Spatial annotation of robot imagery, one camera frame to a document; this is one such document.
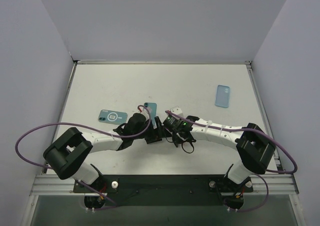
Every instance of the white tabletop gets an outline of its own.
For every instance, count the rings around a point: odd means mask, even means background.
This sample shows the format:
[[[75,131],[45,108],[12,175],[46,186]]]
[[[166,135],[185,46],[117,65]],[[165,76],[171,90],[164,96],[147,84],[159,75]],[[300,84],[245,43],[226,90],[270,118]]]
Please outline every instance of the white tabletop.
[[[230,87],[227,109],[215,106],[218,85]],[[145,102],[157,104],[161,121],[165,110],[179,106],[184,116],[231,126],[251,122],[265,130],[245,65],[79,64],[61,121],[108,131],[117,125],[98,121],[102,109],[126,112],[129,118]],[[60,126],[57,136],[68,128]],[[92,153],[85,161],[103,174],[190,175],[225,174],[240,158],[237,151],[219,144],[197,141],[194,147],[187,154],[166,140],[150,145],[136,140],[125,150]],[[268,168],[277,169],[274,159]]]

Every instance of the black mounting plate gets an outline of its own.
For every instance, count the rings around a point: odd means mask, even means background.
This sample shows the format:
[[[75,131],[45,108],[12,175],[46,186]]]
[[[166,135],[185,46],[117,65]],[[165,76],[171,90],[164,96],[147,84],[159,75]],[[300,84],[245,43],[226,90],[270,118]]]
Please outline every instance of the black mounting plate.
[[[221,205],[217,190],[211,188],[209,182],[215,181],[219,185],[223,177],[224,175],[104,175],[107,182],[106,193],[119,206]],[[112,189],[113,181],[118,182],[117,189]],[[233,193],[223,187],[218,189],[220,193]],[[73,192],[91,193],[76,184]],[[244,192],[251,193],[253,188],[245,187]]]

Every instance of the phone case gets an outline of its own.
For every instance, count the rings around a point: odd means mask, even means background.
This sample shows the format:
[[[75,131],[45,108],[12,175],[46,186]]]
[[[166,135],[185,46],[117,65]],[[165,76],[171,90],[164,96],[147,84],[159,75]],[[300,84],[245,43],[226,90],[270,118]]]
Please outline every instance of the phone case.
[[[156,111],[157,111],[157,104],[156,103],[151,103],[151,102],[146,102],[144,104],[144,106],[146,108],[148,108],[148,110],[150,111],[150,115],[151,115],[151,120],[152,120],[152,124],[153,126],[156,125],[156,121],[155,121],[155,116],[156,116]]]
[[[217,107],[228,108],[230,99],[230,87],[218,85],[216,89],[215,105]]]

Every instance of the gray wall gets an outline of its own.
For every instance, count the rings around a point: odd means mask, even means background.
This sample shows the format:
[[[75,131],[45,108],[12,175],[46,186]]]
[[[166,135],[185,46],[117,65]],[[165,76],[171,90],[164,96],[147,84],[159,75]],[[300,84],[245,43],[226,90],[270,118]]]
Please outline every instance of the gray wall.
[[[42,0],[74,59],[252,60],[285,0]]]
[[[298,163],[299,197],[312,226],[320,222],[319,56],[320,1],[287,0],[253,61],[274,137]]]
[[[19,225],[39,169],[20,160],[15,141],[37,125],[57,121],[72,59],[41,0],[0,0],[0,219]],[[41,159],[53,128],[22,141]]]

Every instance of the purple cable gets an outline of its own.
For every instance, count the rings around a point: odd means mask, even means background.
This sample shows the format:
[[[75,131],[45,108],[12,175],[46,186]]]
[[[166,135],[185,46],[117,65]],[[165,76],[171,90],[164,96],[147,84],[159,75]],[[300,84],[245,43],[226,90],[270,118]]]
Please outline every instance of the purple cable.
[[[35,166],[39,166],[39,167],[43,167],[43,168],[45,168],[45,169],[52,169],[52,168],[51,168],[50,166],[48,166],[48,165],[43,165],[43,164],[39,164],[39,163],[33,162],[33,161],[31,161],[31,160],[28,160],[27,158],[25,158],[25,157],[19,152],[19,143],[20,143],[20,141],[21,141],[25,136],[27,136],[28,134],[32,133],[33,131],[36,131],[36,130],[39,130],[39,129],[42,129],[42,128],[45,128],[45,127],[48,127],[48,126],[53,126],[53,125],[70,125],[70,126],[77,126],[77,127],[82,127],[82,128],[85,128],[85,129],[93,130],[93,131],[96,131],[96,132],[98,132],[98,133],[101,133],[101,134],[104,134],[104,135],[109,135],[109,136],[112,136],[112,137],[115,137],[115,138],[122,138],[122,139],[134,138],[134,137],[136,137],[136,136],[139,136],[139,135],[143,134],[143,133],[148,129],[148,127],[149,127],[149,125],[150,125],[150,123],[151,123],[151,115],[150,115],[149,110],[148,110],[146,107],[144,107],[143,105],[139,105],[139,106],[138,106],[138,109],[139,109],[140,107],[143,107],[143,108],[147,111],[147,113],[148,113],[148,115],[149,115],[149,120],[148,120],[148,124],[147,124],[146,128],[144,128],[141,132],[139,132],[139,133],[137,133],[137,134],[135,134],[135,135],[126,135],[126,136],[113,135],[113,134],[111,134],[111,133],[108,133],[108,132],[105,132],[105,131],[102,131],[102,130],[95,129],[95,128],[92,128],[92,127],[90,127],[90,126],[81,125],[81,124],[75,124],[75,123],[68,123],[68,122],[49,123],[49,124],[40,125],[40,126],[38,126],[38,127],[35,127],[35,128],[33,128],[33,129],[25,132],[23,135],[21,135],[21,136],[18,138],[18,140],[16,141],[16,143],[15,143],[15,147],[14,147],[15,152],[16,152],[16,154],[17,154],[22,160],[26,161],[26,162],[29,163],[29,164],[32,164],[32,165],[35,165]]]
[[[169,115],[173,115],[179,119],[182,119],[184,121],[187,121],[191,124],[194,124],[194,125],[198,125],[198,126],[202,126],[202,127],[206,127],[206,125],[203,125],[203,124],[199,124],[199,123],[196,123],[196,122],[193,122],[191,120],[187,120],[179,115],[176,115],[172,112],[170,112],[169,110],[166,110],[166,113],[169,114]],[[272,143],[274,143],[276,146],[279,147],[279,149],[282,150],[282,152],[284,152],[284,154],[291,160],[291,162],[293,163],[293,166],[294,166],[294,169],[292,171],[280,171],[280,170],[266,170],[268,172],[272,172],[272,173],[278,173],[278,174],[294,174],[295,172],[297,172],[298,170],[298,165],[297,163],[295,162],[295,160],[293,159],[293,157],[288,153],[288,151],[281,145],[279,144],[277,141],[275,141],[273,138],[271,138],[269,135],[266,135],[264,132],[260,131],[260,130],[256,130],[256,129],[249,129],[249,128],[242,128],[242,129],[227,129],[227,128],[220,128],[220,127],[217,127],[217,126],[212,126],[212,125],[209,125],[208,126],[209,128],[211,129],[216,129],[216,130],[223,130],[223,131],[227,131],[227,132],[238,132],[238,131],[251,131],[251,132],[254,132],[256,134],[260,134],[262,136],[264,136],[265,138],[267,138],[269,141],[271,141]]]
[[[252,207],[252,208],[250,208],[250,209],[245,209],[245,210],[235,210],[235,209],[232,209],[232,208],[230,208],[232,211],[236,211],[237,213],[247,213],[247,212],[251,212],[251,211],[253,211],[253,210],[257,210],[257,209],[259,209],[259,208],[261,208],[263,205],[265,205],[266,204],[266,202],[268,201],[268,199],[269,199],[269,187],[268,187],[268,184],[267,184],[267,182],[266,182],[266,180],[262,177],[262,176],[260,176],[260,175],[257,175],[257,174],[254,174],[255,176],[258,176],[260,179],[262,179],[263,180],[263,182],[264,182],[264,184],[265,184],[265,188],[266,188],[266,195],[265,195],[265,198],[264,198],[264,201],[261,203],[261,204],[259,204],[259,205],[257,205],[257,206],[254,206],[254,207]]]

